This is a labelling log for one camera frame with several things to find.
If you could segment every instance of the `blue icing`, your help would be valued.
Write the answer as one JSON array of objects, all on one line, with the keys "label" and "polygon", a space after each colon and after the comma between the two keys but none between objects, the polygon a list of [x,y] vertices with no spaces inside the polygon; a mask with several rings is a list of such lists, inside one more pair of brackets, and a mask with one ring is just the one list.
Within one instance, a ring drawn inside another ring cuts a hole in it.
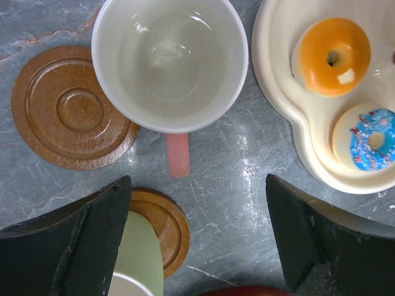
[{"label": "blue icing", "polygon": [[[351,156],[360,170],[380,170],[395,161],[394,112],[376,109],[368,114],[361,114],[357,126],[351,132]],[[378,150],[372,149],[368,144],[374,132],[385,135],[384,144]]]}]

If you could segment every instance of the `white spot on donut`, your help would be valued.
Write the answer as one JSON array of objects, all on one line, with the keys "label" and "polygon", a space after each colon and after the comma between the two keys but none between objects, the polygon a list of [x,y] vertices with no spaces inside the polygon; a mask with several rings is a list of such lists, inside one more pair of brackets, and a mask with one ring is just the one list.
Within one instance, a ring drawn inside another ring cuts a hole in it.
[{"label": "white spot on donut", "polygon": [[348,69],[347,72],[338,76],[338,80],[341,85],[352,83],[356,78],[356,74],[353,69]]}]

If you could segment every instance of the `pink handle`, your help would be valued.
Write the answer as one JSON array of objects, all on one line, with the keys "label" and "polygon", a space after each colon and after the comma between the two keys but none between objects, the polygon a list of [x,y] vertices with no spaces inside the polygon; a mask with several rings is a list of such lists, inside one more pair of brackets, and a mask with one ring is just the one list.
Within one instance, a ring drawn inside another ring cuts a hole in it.
[{"label": "pink handle", "polygon": [[189,174],[188,134],[166,134],[170,176],[183,178]]}]

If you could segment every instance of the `scalloped tray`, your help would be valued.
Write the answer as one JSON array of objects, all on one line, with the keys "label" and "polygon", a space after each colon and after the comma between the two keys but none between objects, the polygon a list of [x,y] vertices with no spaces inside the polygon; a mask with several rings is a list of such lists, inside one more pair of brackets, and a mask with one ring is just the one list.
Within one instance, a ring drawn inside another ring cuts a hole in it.
[{"label": "scalloped tray", "polygon": [[[369,37],[372,61],[363,82],[338,98],[305,91],[291,74],[291,56],[302,34],[314,23],[345,17]],[[395,166],[358,171],[342,165],[331,147],[340,116],[363,102],[395,110],[395,1],[265,0],[252,33],[252,61],[267,100],[293,127],[294,142],[304,166],[317,179],[347,193],[369,194],[395,186]]]}]

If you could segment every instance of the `tabletop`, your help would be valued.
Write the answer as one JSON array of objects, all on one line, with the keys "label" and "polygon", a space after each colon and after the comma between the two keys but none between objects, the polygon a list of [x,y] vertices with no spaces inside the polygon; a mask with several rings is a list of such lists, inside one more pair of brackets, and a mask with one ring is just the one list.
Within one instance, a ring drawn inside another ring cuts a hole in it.
[{"label": "tabletop", "polygon": [[[80,199],[130,175],[133,185],[168,194],[185,211],[191,248],[165,281],[165,295],[184,296],[231,286],[284,287],[265,196],[276,174],[302,190],[357,215],[395,226],[395,189],[370,195],[336,191],[304,168],[292,128],[262,94],[251,58],[233,107],[190,133],[191,173],[172,179],[163,134],[142,129],[117,162],[94,171],[56,167],[37,156],[16,130],[10,96],[22,67],[62,45],[89,46],[102,0],[0,0],[0,229]],[[231,0],[251,45],[261,0]]]}]

